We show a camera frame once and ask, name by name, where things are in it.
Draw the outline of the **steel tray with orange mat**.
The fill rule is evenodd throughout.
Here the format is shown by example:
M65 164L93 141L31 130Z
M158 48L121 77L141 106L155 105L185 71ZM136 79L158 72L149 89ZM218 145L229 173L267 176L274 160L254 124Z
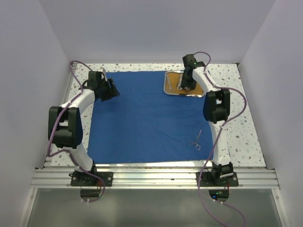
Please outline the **steel tray with orange mat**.
M202 98L205 96L203 89L201 88L201 86L198 83L196 84L196 88L194 90L186 90L186 89L183 89L181 91L177 90L180 73L183 73L183 72L180 70L165 72L164 85L163 85L163 91L165 94L171 95L171 96L188 96L188 97L198 97L198 98ZM173 88L175 88L175 92L169 93L166 91L166 88L168 87L167 80L166 80L167 74L169 75L171 86Z

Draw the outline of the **blue surgical drape cloth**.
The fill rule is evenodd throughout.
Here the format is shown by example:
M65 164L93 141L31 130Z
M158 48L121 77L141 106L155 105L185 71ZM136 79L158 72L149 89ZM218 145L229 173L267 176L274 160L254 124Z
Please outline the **blue surgical drape cloth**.
M88 154L97 164L207 159L213 147L204 98L163 91L163 71L109 72L120 96L93 105ZM190 147L202 129L201 149Z

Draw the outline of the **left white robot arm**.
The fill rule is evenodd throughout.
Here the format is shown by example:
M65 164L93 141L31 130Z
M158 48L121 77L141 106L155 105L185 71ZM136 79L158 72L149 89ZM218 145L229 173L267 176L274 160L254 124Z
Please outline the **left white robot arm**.
M47 156L63 152L68 154L75 167L72 177L89 186L95 185L101 178L82 143L81 114L98 99L104 102L119 95L113 79L108 79L104 70L90 70L86 85L80 84L76 95L66 103L49 109Z

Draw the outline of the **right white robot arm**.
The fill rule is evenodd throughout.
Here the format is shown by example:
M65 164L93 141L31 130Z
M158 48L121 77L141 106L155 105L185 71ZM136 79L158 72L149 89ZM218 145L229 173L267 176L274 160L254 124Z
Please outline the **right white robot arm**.
M220 186L233 175L227 137L223 131L223 124L230 115L230 91L227 88L219 88L210 76L205 75L206 65L197 61L194 54L185 55L182 61L184 72L179 87L191 91L199 85L205 95L203 116L209 123L214 144L211 151L213 159L210 178L213 184Z

